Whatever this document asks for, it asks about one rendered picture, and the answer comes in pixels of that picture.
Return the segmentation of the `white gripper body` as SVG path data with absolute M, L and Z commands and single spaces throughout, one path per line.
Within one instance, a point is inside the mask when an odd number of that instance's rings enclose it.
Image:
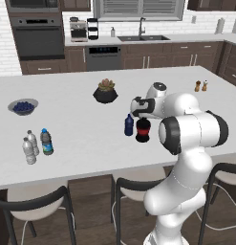
M 134 117 L 141 117 L 143 114 L 151 114 L 155 109 L 154 99 L 143 99 L 142 97 L 135 97 L 130 106 L 131 114 Z

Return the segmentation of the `black and red bottle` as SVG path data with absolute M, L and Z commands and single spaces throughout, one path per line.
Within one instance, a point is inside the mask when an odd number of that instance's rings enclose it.
M 137 121 L 136 127 L 137 127 L 136 140 L 140 143 L 148 142 L 151 123 L 146 118 L 141 118 Z

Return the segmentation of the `succulent in black pot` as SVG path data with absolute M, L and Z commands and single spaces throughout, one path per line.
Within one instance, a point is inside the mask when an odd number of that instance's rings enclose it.
M 110 103 L 118 97 L 118 94 L 115 90 L 115 84 L 106 78 L 98 84 L 93 96 L 98 102 Z

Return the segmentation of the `grey dishwasher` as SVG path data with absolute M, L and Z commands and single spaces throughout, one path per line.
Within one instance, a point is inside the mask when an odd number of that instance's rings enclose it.
M 110 71 L 121 69 L 121 47 L 91 46 L 86 48 L 88 71 Z

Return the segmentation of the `dark sink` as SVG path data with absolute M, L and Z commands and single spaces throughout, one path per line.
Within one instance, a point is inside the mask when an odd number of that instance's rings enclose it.
M 163 41 L 170 40 L 164 35 L 118 36 L 120 41 Z

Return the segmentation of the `dark sink tap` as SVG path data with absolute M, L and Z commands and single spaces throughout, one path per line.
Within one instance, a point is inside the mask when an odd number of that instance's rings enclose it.
M 141 37 L 141 35 L 143 33 L 145 33 L 145 28 L 142 27 L 142 22 L 146 20 L 146 18 L 144 17 L 141 17 L 140 20 L 139 20 L 139 37 Z

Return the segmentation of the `black tiered stand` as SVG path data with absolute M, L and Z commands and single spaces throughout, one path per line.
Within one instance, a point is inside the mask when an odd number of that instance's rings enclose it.
M 96 18 L 87 19 L 87 31 L 90 40 L 98 39 L 98 20 Z

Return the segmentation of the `silver coffee machine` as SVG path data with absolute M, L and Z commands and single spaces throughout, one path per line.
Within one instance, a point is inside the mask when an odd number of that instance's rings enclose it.
M 84 20 L 79 20 L 77 17 L 71 17 L 70 31 L 72 42 L 86 42 L 88 40 L 87 23 Z

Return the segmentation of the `window with grey blinds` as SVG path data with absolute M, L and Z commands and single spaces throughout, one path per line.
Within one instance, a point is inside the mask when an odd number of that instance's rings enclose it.
M 181 21 L 185 0 L 93 0 L 101 22 Z

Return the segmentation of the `brown side cupboard run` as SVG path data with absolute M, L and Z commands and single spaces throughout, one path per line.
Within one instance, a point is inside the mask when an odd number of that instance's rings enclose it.
M 218 76 L 236 86 L 236 44 L 224 43 Z

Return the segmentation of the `clear plastic water bottle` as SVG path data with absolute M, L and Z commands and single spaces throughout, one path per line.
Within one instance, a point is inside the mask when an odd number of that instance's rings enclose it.
M 29 165 L 33 165 L 36 163 L 36 157 L 33 151 L 32 143 L 29 141 L 27 137 L 24 138 L 24 142 L 22 144 L 23 151 L 26 155 L 26 161 Z
M 28 130 L 27 133 L 28 133 L 28 139 L 32 143 L 34 155 L 37 156 L 39 154 L 39 148 L 37 146 L 36 137 L 30 130 Z

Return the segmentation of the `grey bowl of blueberries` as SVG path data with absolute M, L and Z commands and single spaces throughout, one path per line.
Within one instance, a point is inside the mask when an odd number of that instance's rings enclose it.
M 20 99 L 11 102 L 8 109 L 18 116 L 30 115 L 37 107 L 38 101 L 35 99 Z

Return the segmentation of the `black microwave oven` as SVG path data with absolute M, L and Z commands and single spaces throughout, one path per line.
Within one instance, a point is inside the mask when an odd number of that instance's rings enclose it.
M 58 0 L 5 0 L 9 12 L 59 12 Z

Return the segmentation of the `black wall oven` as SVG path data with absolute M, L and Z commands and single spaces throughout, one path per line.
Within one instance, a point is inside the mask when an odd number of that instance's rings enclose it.
M 11 27 L 20 61 L 65 58 L 59 17 L 12 17 Z

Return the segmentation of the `brown wall cupboard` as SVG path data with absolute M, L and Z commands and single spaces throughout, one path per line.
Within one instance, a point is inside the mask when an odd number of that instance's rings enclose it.
M 91 0 L 59 0 L 62 11 L 90 11 Z
M 191 11 L 236 11 L 236 0 L 188 0 Z

